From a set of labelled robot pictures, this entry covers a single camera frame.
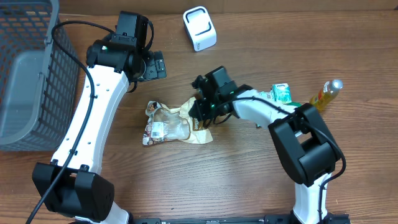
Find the brown Panera snack bag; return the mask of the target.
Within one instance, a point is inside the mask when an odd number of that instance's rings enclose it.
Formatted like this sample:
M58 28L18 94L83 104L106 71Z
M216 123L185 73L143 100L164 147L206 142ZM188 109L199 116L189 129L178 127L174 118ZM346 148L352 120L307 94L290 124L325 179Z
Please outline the brown Panera snack bag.
M160 109L160 112L155 113L155 121L164 123L165 135L163 142L176 140L190 144L212 142L213 137L210 130L204 128L201 121L196 121L188 114L194 101L195 97L191 97L180 107L172 109L160 103L163 108Z

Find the teal wipes packet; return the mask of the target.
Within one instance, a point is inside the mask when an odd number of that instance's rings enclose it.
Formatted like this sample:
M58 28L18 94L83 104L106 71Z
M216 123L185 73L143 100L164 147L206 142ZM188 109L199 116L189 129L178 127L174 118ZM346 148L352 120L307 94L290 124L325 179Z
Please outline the teal wipes packet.
M268 100L271 100L271 101L274 101L274 100L275 100L274 94L273 94L271 91L269 91L269 92L261 91L261 92L259 92L259 94L260 94L261 96L267 98Z

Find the small brown snack packet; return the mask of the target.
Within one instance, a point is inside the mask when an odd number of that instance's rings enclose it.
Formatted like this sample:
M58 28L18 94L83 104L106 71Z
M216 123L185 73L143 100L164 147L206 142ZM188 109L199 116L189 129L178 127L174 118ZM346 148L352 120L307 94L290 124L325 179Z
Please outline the small brown snack packet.
M164 141L164 123L162 121L155 121L155 113L160 112L162 108L162 105L156 101L148 102L146 115L149 119L142 139L142 143L145 146L158 144Z

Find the green white tissue pack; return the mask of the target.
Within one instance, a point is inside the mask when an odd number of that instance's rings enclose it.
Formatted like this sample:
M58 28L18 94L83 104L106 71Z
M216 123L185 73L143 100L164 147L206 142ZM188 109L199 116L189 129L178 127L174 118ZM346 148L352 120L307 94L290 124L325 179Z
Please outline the green white tissue pack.
M288 104L292 102L290 87L287 83L273 84L271 95L274 101Z

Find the green lid glass jar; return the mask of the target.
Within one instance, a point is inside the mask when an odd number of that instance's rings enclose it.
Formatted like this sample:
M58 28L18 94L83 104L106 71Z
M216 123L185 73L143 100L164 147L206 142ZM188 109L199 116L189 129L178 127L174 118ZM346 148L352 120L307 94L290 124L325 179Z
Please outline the green lid glass jar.
M291 103L289 103L289 105L300 107L302 104L301 103L297 103L297 102L291 102Z

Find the yellow drink bottle silver cap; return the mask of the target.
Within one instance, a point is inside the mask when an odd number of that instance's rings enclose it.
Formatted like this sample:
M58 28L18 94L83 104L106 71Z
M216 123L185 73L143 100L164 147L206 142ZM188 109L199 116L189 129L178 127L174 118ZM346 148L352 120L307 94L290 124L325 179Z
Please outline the yellow drink bottle silver cap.
M316 95L311 97L309 103L316 107L318 111L323 111L337 97L342 88L343 82L341 80L329 80Z

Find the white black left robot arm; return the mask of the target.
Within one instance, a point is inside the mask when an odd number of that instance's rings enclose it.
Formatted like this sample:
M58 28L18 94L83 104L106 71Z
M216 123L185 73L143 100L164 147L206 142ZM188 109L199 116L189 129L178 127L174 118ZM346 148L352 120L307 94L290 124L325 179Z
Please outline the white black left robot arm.
M86 78L68 131L48 164L37 163L32 180L47 210L75 223L132 223L114 200L114 185L101 176L104 145L122 97L139 82L166 77L161 52L150 50L151 21L123 11L115 29L88 47L80 64Z

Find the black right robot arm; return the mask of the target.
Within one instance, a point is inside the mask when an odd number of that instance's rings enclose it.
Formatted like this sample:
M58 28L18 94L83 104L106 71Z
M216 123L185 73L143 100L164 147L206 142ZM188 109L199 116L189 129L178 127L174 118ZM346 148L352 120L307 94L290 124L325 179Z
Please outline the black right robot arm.
M327 185L346 169L346 159L318 110L309 103L285 105L248 85L237 86L220 66L192 82L200 98L189 115L204 127L235 116L268 128L280 163L295 183L295 204L284 215L265 215L264 223L349 223L348 215L326 209Z

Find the white black barcode scanner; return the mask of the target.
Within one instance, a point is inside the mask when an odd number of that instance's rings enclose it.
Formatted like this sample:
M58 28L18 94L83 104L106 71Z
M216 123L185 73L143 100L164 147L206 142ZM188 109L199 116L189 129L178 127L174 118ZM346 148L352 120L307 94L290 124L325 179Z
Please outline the white black barcode scanner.
M199 52L216 44L216 29L204 6L197 6L185 11L183 23L194 51Z

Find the grey plastic mesh basket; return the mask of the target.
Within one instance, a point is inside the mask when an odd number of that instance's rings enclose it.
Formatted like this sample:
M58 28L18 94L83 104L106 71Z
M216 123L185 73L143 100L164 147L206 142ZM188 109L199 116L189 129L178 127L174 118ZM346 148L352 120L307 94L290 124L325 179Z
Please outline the grey plastic mesh basket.
M56 0L1 0L2 151L52 151L66 135L80 68L65 29L51 33L58 13Z

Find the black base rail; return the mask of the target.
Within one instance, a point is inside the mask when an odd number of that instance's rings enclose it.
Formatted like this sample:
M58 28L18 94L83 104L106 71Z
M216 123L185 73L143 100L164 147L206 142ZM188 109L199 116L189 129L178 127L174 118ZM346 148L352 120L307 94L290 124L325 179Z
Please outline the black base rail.
M236 218L193 218L161 220L159 218L133 218L127 220L131 224L293 224L300 223L294 214L265 215L264 217L236 217ZM349 215L334 215L328 213L323 223L326 224L350 224Z

